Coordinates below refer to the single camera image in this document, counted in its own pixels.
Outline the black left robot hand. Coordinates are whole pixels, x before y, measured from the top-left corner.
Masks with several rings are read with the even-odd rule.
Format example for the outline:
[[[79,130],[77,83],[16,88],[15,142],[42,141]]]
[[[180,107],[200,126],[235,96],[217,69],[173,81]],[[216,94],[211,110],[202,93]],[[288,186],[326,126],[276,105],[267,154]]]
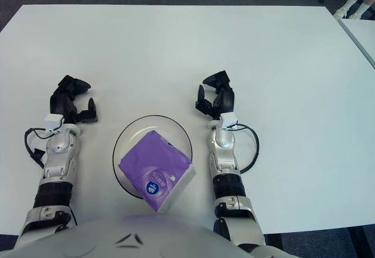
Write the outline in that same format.
[[[87,82],[65,75],[50,97],[50,114],[45,118],[46,134],[59,133],[63,124],[94,123],[98,121],[96,104],[93,98],[88,101],[88,109],[77,111],[76,96],[91,88]]]

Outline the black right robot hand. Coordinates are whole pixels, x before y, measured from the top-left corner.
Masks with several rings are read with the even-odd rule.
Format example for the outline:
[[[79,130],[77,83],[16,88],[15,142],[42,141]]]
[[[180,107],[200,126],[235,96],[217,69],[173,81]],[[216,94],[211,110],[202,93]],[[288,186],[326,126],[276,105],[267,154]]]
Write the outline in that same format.
[[[214,88],[216,93],[216,98],[211,103],[205,99],[202,85],[199,86],[197,92],[196,109],[212,118],[212,121],[208,123],[208,128],[228,130],[235,127],[238,123],[234,113],[235,96],[226,71],[220,71],[205,78],[203,84]]]

